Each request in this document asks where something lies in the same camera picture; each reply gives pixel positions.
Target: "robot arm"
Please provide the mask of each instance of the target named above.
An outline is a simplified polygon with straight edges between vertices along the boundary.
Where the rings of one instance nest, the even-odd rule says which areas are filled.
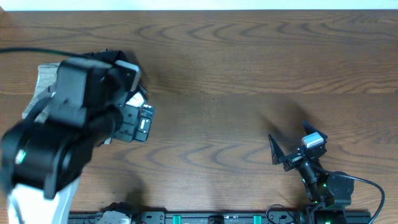
[[[11,223],[66,223],[83,167],[111,138],[145,142],[154,115],[140,70],[121,51],[70,58],[55,94],[2,138],[2,185]],[[35,122],[48,108],[44,123]]]

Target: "white wall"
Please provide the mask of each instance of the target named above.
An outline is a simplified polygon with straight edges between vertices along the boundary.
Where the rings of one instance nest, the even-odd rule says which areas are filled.
[[[6,11],[398,9],[398,0],[0,0]]]

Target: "wooden tabletop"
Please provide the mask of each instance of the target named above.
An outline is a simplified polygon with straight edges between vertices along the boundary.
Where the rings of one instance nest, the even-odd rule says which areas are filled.
[[[10,12],[0,47],[139,59],[156,107],[145,144],[114,141],[85,167],[74,211],[111,202],[167,210],[265,210],[308,203],[298,172],[273,166],[267,134],[286,152],[307,119],[329,136],[324,168],[386,192],[376,223],[398,220],[396,11]],[[0,134],[21,118],[37,66],[62,57],[0,55]],[[352,209],[380,193],[356,182]],[[7,222],[2,195],[1,222]]]

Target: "white background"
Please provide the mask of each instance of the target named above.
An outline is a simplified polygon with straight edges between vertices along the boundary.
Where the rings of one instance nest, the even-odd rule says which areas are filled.
[[[0,0],[6,11],[398,9],[398,0]]]

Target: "wood grain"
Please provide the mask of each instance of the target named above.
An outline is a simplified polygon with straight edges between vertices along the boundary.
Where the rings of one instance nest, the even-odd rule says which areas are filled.
[[[149,141],[95,149],[75,211],[118,201],[299,207],[308,202],[300,176],[272,166],[266,136],[288,152],[307,119],[329,136],[322,164],[380,184],[387,199],[376,223],[398,219],[395,11],[13,12],[0,20],[0,47],[11,46],[120,49],[146,72],[157,110]],[[20,119],[37,66],[62,59],[0,55],[0,134]],[[379,200],[374,187],[355,183],[350,208],[374,212]]]

